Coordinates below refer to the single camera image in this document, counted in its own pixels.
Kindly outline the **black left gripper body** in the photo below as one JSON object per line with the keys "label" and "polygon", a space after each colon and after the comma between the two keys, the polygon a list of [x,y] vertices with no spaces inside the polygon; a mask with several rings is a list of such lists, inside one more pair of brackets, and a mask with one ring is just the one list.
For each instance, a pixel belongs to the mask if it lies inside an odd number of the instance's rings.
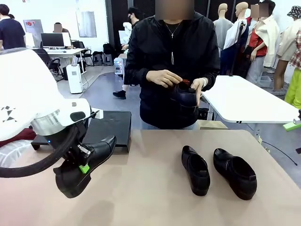
{"label": "black left gripper body", "polygon": [[53,152],[43,160],[44,165],[53,165],[60,158],[71,161],[72,163],[79,162],[80,150],[79,145],[80,131],[78,127],[66,127],[62,131],[44,138],[50,142]]}

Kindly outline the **person's left hand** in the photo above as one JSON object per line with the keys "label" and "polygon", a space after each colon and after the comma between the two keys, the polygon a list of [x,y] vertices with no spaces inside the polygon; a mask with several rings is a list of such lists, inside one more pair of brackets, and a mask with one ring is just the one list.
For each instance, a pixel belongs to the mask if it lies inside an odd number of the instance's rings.
{"label": "person's left hand", "polygon": [[195,79],[191,85],[191,88],[194,89],[196,92],[197,106],[199,106],[202,88],[204,87],[204,85],[206,83],[207,83],[206,78],[198,78],[198,79]]}

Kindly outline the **person's right hand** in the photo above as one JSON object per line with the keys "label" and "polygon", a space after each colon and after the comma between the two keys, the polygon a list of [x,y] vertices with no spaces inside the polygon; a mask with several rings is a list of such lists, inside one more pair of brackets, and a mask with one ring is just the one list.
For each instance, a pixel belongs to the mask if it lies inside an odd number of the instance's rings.
{"label": "person's right hand", "polygon": [[173,87],[182,82],[182,78],[169,70],[148,71],[147,81],[156,83],[165,88]]}

